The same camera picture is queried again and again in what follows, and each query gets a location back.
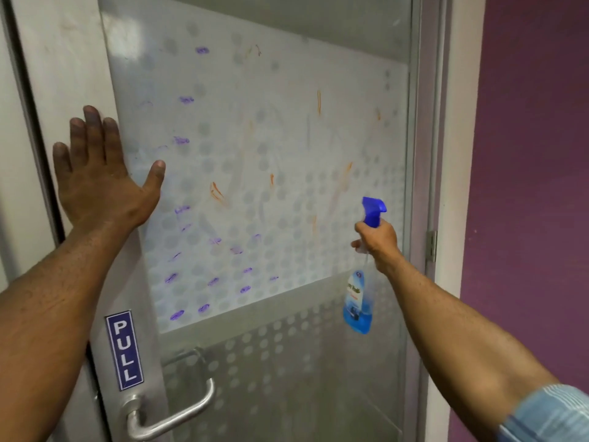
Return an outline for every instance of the blue liquid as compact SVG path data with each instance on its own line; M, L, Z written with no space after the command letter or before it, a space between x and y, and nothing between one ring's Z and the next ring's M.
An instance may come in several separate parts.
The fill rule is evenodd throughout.
M362 304L362 312L359 313L358 319L354 319L348 307L344 305L343 319L356 332L365 335L370 332L370 326L372 324L372 305L368 304L367 301L364 301Z

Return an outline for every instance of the door hinge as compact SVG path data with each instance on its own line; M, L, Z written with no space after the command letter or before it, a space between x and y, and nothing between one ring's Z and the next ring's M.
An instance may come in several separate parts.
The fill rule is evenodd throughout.
M428 231L426 234L425 260L428 262L436 261L436 252L438 250L438 232Z

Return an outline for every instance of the hairy forearm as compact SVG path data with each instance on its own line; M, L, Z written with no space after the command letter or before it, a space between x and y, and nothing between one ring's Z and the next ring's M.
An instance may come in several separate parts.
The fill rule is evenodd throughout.
M74 228L0 293L0 440L45 440L52 431L83 363L102 283L127 235L112 225Z
M558 380L519 341L419 273L400 254L387 277L432 379L480 440L494 440L507 415Z

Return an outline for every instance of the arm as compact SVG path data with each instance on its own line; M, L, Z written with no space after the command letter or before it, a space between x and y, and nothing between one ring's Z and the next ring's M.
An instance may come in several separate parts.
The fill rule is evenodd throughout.
M84 361L104 278L130 232L155 208L165 165L142 188L127 174L118 128L96 109L54 146L60 201L74 225L54 252L0 293L0 440L42 442Z
M522 343L407 262L389 223L373 229L359 222L356 231L393 286L431 378L477 439L495 440L526 396L558 383Z

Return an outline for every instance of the spray bottle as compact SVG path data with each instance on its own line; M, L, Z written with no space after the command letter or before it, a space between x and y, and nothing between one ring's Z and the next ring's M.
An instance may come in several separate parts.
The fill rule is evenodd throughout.
M387 212L385 203L379 199L363 197L362 205L366 214L364 223L372 228L378 228L380 213ZM367 334L372 324L372 306L378 273L364 243L357 251L366 253L366 259L364 267L354 270L348 279L348 291L343 305L343 319L356 332Z

